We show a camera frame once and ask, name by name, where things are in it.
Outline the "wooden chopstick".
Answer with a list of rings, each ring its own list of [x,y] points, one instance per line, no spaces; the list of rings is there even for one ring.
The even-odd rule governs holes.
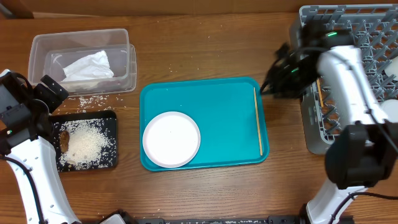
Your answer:
[[[254,111],[256,115],[256,126],[257,126],[257,136],[258,136],[258,141],[259,141],[259,153],[260,156],[263,155],[263,149],[262,149],[262,136],[261,136],[261,128],[259,124],[259,112],[258,112],[258,105],[257,105],[257,95],[256,95],[256,88],[253,87],[253,94],[254,94]]]
[[[319,102],[320,102],[320,108],[323,108],[324,107],[324,103],[323,103],[322,88],[321,88],[321,85],[320,85],[320,79],[317,79],[316,83],[317,83],[317,89],[318,89],[318,98],[319,98]]]

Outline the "white napkin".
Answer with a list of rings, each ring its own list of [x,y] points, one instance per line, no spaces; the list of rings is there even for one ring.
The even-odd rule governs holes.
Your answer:
[[[108,56],[104,50],[78,59],[65,67],[63,71],[65,74],[63,82],[114,77],[114,72],[110,69]]]

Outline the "white paper cup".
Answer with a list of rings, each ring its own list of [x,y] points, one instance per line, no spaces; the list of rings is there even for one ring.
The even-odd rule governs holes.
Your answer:
[[[391,60],[391,63],[384,69],[384,73],[393,80],[398,81],[398,57]]]

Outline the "grey bowl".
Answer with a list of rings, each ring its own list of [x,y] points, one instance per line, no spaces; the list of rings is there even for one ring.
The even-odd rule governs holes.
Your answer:
[[[387,114],[392,123],[398,122],[398,100],[386,100],[381,103],[382,110]]]

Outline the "large white plate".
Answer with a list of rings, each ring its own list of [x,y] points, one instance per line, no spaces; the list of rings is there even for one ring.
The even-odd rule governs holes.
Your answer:
[[[157,115],[144,129],[142,146],[146,156],[163,168],[188,164],[197,154],[201,133],[188,115],[168,111]]]

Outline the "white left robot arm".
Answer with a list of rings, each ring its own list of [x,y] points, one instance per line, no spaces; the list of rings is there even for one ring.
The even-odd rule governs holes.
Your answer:
[[[69,93],[48,75],[40,81],[1,73],[1,159],[16,177],[28,223],[79,223],[58,174],[50,120]]]

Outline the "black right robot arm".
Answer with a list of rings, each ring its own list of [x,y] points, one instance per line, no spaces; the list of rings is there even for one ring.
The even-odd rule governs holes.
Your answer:
[[[342,213],[360,195],[386,180],[397,159],[397,124],[377,102],[365,74],[361,50],[346,29],[322,21],[305,24],[302,44],[276,53],[259,93],[298,98],[322,78],[337,105],[342,130],[325,154],[326,181],[302,209],[305,223],[352,223]]]

